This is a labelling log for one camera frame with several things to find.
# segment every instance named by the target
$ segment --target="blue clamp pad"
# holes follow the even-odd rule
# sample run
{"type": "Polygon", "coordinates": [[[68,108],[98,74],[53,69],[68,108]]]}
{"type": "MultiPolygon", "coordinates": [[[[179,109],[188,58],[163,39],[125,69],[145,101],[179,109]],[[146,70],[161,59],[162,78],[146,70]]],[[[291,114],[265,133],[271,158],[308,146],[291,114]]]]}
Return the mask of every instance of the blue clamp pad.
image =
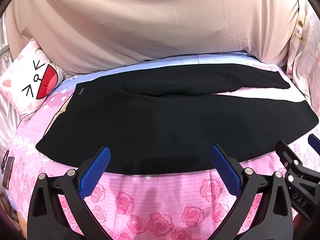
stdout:
{"type": "Polygon", "coordinates": [[[231,195],[240,197],[242,193],[242,182],[238,172],[233,168],[228,157],[222,151],[213,145],[210,150],[210,159],[217,169],[223,183],[231,195]]]}
{"type": "Polygon", "coordinates": [[[83,176],[79,179],[78,193],[81,199],[84,199],[92,194],[103,172],[108,167],[110,158],[111,153],[109,148],[104,147],[92,162],[90,167],[83,174],[83,176]]]}
{"type": "Polygon", "coordinates": [[[309,135],[308,143],[320,155],[320,140],[313,133],[309,135]]]}

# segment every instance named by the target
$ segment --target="black fabric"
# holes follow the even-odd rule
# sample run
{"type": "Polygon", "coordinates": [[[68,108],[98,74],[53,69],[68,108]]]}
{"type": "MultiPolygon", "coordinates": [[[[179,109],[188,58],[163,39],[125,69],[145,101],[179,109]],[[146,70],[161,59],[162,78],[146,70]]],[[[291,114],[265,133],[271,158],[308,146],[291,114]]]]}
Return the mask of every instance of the black fabric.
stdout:
{"type": "Polygon", "coordinates": [[[237,64],[138,70],[79,83],[36,149],[78,167],[101,146],[111,150],[108,172],[161,174],[213,168],[219,144],[238,161],[291,143],[318,117],[306,101],[241,98],[212,93],[241,87],[288,89],[278,72],[237,64]]]}

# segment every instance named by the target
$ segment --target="light blue fabric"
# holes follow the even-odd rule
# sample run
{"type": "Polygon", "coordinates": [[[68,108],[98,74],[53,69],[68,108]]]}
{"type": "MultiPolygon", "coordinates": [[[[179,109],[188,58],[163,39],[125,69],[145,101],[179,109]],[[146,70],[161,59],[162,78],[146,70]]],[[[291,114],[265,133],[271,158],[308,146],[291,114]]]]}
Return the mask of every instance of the light blue fabric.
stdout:
{"type": "Polygon", "coordinates": [[[237,63],[247,65],[248,63],[260,63],[259,60],[246,52],[227,52],[215,54],[199,54],[199,55],[184,55],[167,57],[163,59],[156,59],[145,61],[135,65],[115,68],[108,71],[99,71],[95,73],[77,75],[61,82],[61,84],[54,90],[54,92],[62,92],[63,90],[71,91],[76,87],[76,84],[86,81],[94,80],[98,77],[122,73],[132,70],[158,68],[174,65],[191,65],[191,64],[222,64],[222,63],[237,63]]]}

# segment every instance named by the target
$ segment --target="red cartoon mouth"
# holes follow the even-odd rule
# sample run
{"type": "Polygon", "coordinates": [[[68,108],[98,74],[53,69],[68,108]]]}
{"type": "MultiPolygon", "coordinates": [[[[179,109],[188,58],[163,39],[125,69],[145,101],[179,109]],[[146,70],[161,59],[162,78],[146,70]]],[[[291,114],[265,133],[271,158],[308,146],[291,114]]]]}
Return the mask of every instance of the red cartoon mouth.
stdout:
{"type": "Polygon", "coordinates": [[[58,74],[53,67],[48,65],[41,80],[41,84],[37,94],[37,99],[42,99],[49,95],[51,91],[54,89],[54,87],[57,85],[57,83],[58,74]]]}

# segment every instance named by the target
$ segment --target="pink rose pattern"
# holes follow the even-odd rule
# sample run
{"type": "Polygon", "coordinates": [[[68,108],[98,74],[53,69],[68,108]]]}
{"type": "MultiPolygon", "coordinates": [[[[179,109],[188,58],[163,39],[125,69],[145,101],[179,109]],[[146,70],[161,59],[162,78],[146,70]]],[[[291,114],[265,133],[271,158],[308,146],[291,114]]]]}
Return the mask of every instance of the pink rose pattern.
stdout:
{"type": "Polygon", "coordinates": [[[154,233],[155,236],[165,236],[172,231],[174,224],[172,218],[166,214],[152,213],[150,215],[150,221],[147,223],[148,229],[154,233]]]}
{"type": "Polygon", "coordinates": [[[251,223],[252,223],[252,220],[253,220],[253,215],[251,212],[248,213],[247,217],[245,218],[244,222],[243,222],[243,225],[242,225],[242,230],[243,231],[246,231],[249,229],[251,223]]]}
{"type": "Polygon", "coordinates": [[[62,106],[64,104],[64,102],[66,100],[68,100],[68,98],[73,94],[75,90],[71,90],[69,92],[65,92],[65,93],[58,93],[58,92],[54,92],[51,95],[49,95],[46,99],[46,101],[44,102],[44,104],[42,105],[42,107],[48,106],[48,107],[59,107],[62,106]]]}
{"type": "Polygon", "coordinates": [[[309,149],[306,149],[306,153],[307,153],[309,161],[312,161],[312,152],[309,149]]]}
{"type": "Polygon", "coordinates": [[[294,151],[295,151],[296,155],[300,158],[301,152],[300,152],[300,146],[298,144],[294,144],[294,151]]]}
{"type": "Polygon", "coordinates": [[[279,171],[281,172],[282,176],[284,177],[285,173],[287,172],[287,169],[286,168],[281,168],[281,169],[279,169],[279,171]]]}
{"type": "Polygon", "coordinates": [[[107,214],[100,206],[95,206],[92,213],[99,222],[104,223],[107,221],[107,214]]]}
{"type": "Polygon", "coordinates": [[[252,203],[252,207],[254,209],[257,209],[259,207],[260,201],[261,201],[262,194],[256,194],[252,203]]]}
{"type": "Polygon", "coordinates": [[[122,233],[115,236],[115,240],[132,240],[127,233],[122,233]]]}
{"type": "Polygon", "coordinates": [[[181,220],[189,228],[194,228],[204,220],[204,210],[198,207],[185,207],[181,215],[181,220]]]}
{"type": "Polygon", "coordinates": [[[119,192],[115,202],[117,212],[120,215],[124,215],[133,210],[134,199],[122,191],[119,192]]]}
{"type": "Polygon", "coordinates": [[[305,155],[305,154],[303,155],[302,161],[303,161],[303,164],[304,164],[304,165],[307,165],[307,164],[308,164],[309,159],[308,159],[307,155],[305,155]]]}
{"type": "Polygon", "coordinates": [[[172,240],[190,240],[192,238],[191,231],[188,228],[176,227],[171,234],[172,240]]]}
{"type": "Polygon", "coordinates": [[[76,223],[76,220],[75,220],[75,218],[73,217],[73,214],[71,213],[71,211],[69,211],[69,212],[67,213],[67,218],[68,218],[68,220],[69,220],[69,223],[71,223],[71,224],[75,224],[75,223],[76,223]]]}
{"type": "Polygon", "coordinates": [[[215,179],[204,179],[200,187],[200,195],[212,202],[221,194],[221,183],[215,179]]]}
{"type": "Polygon", "coordinates": [[[98,201],[104,200],[106,196],[105,193],[106,189],[98,183],[90,196],[91,201],[97,203],[98,201]]]}
{"type": "Polygon", "coordinates": [[[73,228],[72,228],[73,231],[77,232],[78,234],[81,234],[83,235],[80,227],[78,225],[74,225],[73,228]]]}
{"type": "Polygon", "coordinates": [[[61,195],[59,198],[60,198],[60,204],[62,206],[63,211],[68,211],[69,205],[67,203],[66,197],[64,195],[61,195]]]}
{"type": "MultiPolygon", "coordinates": [[[[298,144],[294,144],[294,150],[297,156],[300,157],[301,150],[298,144]]],[[[312,166],[314,170],[317,170],[318,167],[320,167],[320,157],[316,155],[313,150],[306,149],[305,154],[302,155],[302,161],[304,165],[309,164],[309,166],[312,166]]],[[[17,207],[20,208],[21,212],[24,212],[23,202],[26,201],[30,203],[32,191],[37,179],[34,176],[29,177],[30,173],[28,172],[26,173],[25,171],[26,167],[27,165],[23,161],[23,157],[21,156],[19,159],[19,162],[13,166],[13,171],[12,171],[12,176],[10,181],[10,190],[17,194],[15,203],[17,207]]],[[[286,169],[280,168],[279,171],[284,176],[286,169]]],[[[41,173],[45,173],[45,169],[43,167],[39,169],[38,174],[41,174],[41,173]]],[[[205,197],[208,202],[213,202],[221,194],[221,191],[222,191],[221,183],[215,179],[203,180],[202,185],[200,187],[200,195],[202,197],[205,197]]],[[[106,193],[106,189],[103,187],[103,185],[97,184],[97,186],[95,187],[91,195],[91,201],[94,203],[103,201],[106,196],[105,193],[106,193]]],[[[250,227],[254,217],[254,213],[255,213],[254,210],[258,208],[260,200],[261,200],[261,195],[256,195],[252,204],[252,210],[248,213],[242,225],[243,231],[247,230],[250,227]]],[[[60,202],[63,210],[66,212],[66,216],[69,222],[74,225],[72,227],[73,230],[75,230],[78,233],[81,233],[81,230],[76,224],[76,221],[72,213],[70,212],[69,206],[64,196],[60,196],[60,202]]],[[[130,195],[126,194],[125,192],[119,192],[118,196],[116,197],[115,204],[117,207],[118,214],[126,214],[127,212],[131,212],[133,210],[134,199],[130,195]]],[[[229,211],[228,205],[222,204],[222,203],[215,203],[213,205],[213,209],[211,210],[211,217],[215,223],[220,223],[221,221],[223,221],[228,211],[229,211]]],[[[92,212],[97,218],[97,220],[100,221],[101,223],[104,223],[107,221],[107,214],[100,206],[95,206],[92,212]]],[[[292,215],[295,216],[296,214],[297,212],[293,209],[292,215]]],[[[184,208],[184,211],[181,215],[181,221],[183,223],[186,223],[188,228],[196,227],[199,223],[204,221],[204,210],[202,210],[200,207],[187,206],[184,208]]],[[[181,239],[191,240],[192,239],[190,230],[188,228],[182,228],[182,227],[175,228],[175,225],[172,221],[171,216],[167,214],[161,215],[160,213],[152,213],[150,215],[150,220],[148,221],[148,223],[146,223],[144,219],[139,218],[138,216],[132,215],[131,219],[128,220],[127,225],[132,234],[140,234],[145,232],[148,229],[156,237],[161,237],[161,236],[164,237],[168,233],[174,230],[171,233],[172,240],[181,240],[181,239]]],[[[109,229],[106,225],[102,225],[102,227],[106,230],[106,232],[108,232],[108,234],[111,237],[114,236],[114,233],[112,232],[112,230],[109,229]]],[[[131,240],[130,236],[127,233],[121,233],[119,235],[115,235],[114,239],[115,240],[131,240]]]]}
{"type": "Polygon", "coordinates": [[[108,233],[109,236],[113,237],[113,232],[105,225],[102,228],[108,233]]]}
{"type": "Polygon", "coordinates": [[[141,234],[147,231],[147,224],[145,220],[139,218],[138,216],[131,216],[130,220],[127,222],[128,228],[133,234],[141,234]]]}
{"type": "Polygon", "coordinates": [[[224,220],[227,213],[229,211],[228,205],[216,203],[213,205],[213,209],[211,211],[211,217],[216,223],[220,223],[224,220]]]}

